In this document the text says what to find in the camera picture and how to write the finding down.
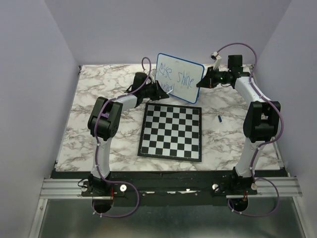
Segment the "blue framed whiteboard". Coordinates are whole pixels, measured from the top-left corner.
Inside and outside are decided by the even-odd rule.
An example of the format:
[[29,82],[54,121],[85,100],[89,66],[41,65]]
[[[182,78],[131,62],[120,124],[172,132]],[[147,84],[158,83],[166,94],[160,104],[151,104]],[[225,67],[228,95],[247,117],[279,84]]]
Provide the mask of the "blue framed whiteboard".
[[205,72],[202,64],[159,53],[156,70],[155,79],[165,92],[173,90],[170,95],[191,104],[197,102],[200,88],[196,84]]

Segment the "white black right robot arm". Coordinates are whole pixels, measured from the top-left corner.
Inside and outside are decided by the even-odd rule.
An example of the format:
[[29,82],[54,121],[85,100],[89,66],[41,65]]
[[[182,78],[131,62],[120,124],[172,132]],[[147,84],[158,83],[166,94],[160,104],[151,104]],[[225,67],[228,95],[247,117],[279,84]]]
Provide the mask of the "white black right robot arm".
[[241,55],[229,55],[226,71],[219,70],[221,56],[218,52],[214,52],[211,58],[214,64],[207,68],[197,87],[215,88],[220,84],[229,84],[249,106],[243,123],[246,137],[244,148],[225,186],[231,193],[239,194],[255,183],[255,167],[260,154],[277,134],[281,105],[278,101],[266,98],[255,85],[252,74],[243,71]]

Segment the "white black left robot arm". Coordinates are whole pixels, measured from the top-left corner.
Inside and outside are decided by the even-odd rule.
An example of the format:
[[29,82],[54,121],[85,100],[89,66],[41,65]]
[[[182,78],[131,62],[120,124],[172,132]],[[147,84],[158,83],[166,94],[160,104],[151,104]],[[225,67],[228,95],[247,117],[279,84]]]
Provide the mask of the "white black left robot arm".
[[113,99],[98,97],[88,120],[88,129],[94,137],[94,161],[88,177],[89,188],[99,196],[110,191],[109,155],[112,138],[116,135],[121,114],[138,107],[144,99],[157,101],[167,99],[158,81],[154,80],[156,70],[149,73],[137,72],[131,86],[121,96]]

